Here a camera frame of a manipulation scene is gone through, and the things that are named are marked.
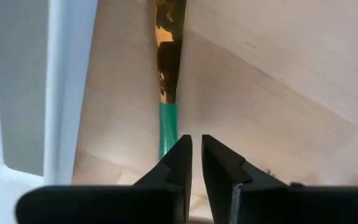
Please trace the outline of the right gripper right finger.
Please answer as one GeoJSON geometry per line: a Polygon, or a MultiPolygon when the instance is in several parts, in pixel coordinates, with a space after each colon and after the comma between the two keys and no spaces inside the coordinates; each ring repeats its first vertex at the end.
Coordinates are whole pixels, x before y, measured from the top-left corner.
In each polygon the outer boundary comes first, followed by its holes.
{"type": "Polygon", "coordinates": [[[202,166],[214,224],[358,224],[358,187],[287,185],[210,135],[202,166]]]}

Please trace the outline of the gold knife green handle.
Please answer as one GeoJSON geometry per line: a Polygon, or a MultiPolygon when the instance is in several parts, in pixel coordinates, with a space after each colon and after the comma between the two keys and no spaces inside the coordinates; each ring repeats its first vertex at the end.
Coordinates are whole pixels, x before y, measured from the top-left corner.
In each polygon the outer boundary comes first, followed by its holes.
{"type": "Polygon", "coordinates": [[[188,0],[155,0],[153,27],[160,84],[159,158],[177,142],[177,91],[188,0]]]}

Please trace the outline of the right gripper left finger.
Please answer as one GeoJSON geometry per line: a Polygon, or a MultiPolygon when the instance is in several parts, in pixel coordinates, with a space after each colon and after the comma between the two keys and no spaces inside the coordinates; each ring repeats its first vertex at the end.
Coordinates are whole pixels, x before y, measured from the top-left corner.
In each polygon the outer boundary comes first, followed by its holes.
{"type": "Polygon", "coordinates": [[[191,136],[182,136],[132,185],[49,185],[16,203],[18,224],[187,224],[191,136]]]}

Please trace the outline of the white cutlery tray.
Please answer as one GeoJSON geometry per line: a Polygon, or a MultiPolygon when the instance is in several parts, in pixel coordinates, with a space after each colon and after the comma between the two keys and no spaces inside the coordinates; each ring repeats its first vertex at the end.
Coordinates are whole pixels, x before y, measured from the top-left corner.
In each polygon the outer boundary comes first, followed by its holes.
{"type": "Polygon", "coordinates": [[[0,0],[0,224],[72,182],[98,0],[0,0]]]}

